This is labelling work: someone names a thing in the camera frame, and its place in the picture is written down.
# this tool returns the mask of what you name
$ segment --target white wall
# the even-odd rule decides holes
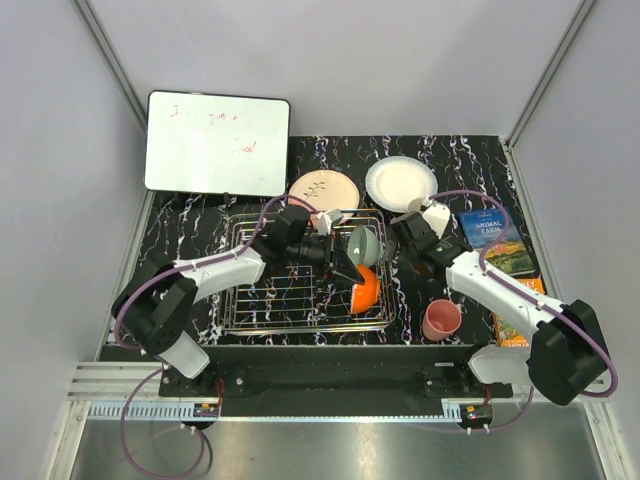
[[[613,404],[636,461],[638,45],[640,4],[599,2],[515,148],[565,300],[582,298],[599,315],[621,378]]]
[[[506,135],[579,0],[91,3],[144,104],[275,96],[294,135]]]
[[[144,133],[68,0],[0,15],[0,465],[41,478],[143,194]]]

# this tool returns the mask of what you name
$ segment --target black base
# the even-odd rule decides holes
[[[441,395],[426,388],[434,364],[451,373],[477,350],[446,347],[237,347],[205,350],[210,371],[224,381],[223,414],[229,416],[408,416],[442,414],[440,398],[484,397],[486,389],[457,382]],[[103,351],[103,360],[108,358]],[[161,382],[165,397],[216,396],[169,370]],[[510,398],[510,386],[493,385],[494,398]]]

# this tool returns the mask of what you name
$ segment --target gray bowl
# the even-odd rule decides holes
[[[384,249],[376,237],[376,234],[369,228],[359,225],[355,228],[347,244],[347,256],[354,265],[364,265],[372,267],[380,261]]]

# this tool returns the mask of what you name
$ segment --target whiteboard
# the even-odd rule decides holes
[[[284,193],[286,100],[153,91],[145,185],[150,190]]]

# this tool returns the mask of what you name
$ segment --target red handwriting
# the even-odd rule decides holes
[[[180,111],[180,105],[174,105],[173,108],[173,113],[169,115],[169,118],[189,113]],[[238,115],[229,115],[228,113],[210,113],[209,118],[211,119],[211,125],[213,125],[216,120],[238,120]]]
[[[216,120],[226,120],[227,114],[226,113],[210,113],[209,117],[211,118],[211,125],[213,125],[213,122],[215,122]]]
[[[254,142],[251,145],[247,145],[246,147],[242,147],[239,149],[233,149],[233,151],[231,152],[231,155],[234,155],[236,152],[240,152],[240,153],[253,153],[253,151],[256,149],[256,144],[258,142],[254,140]]]

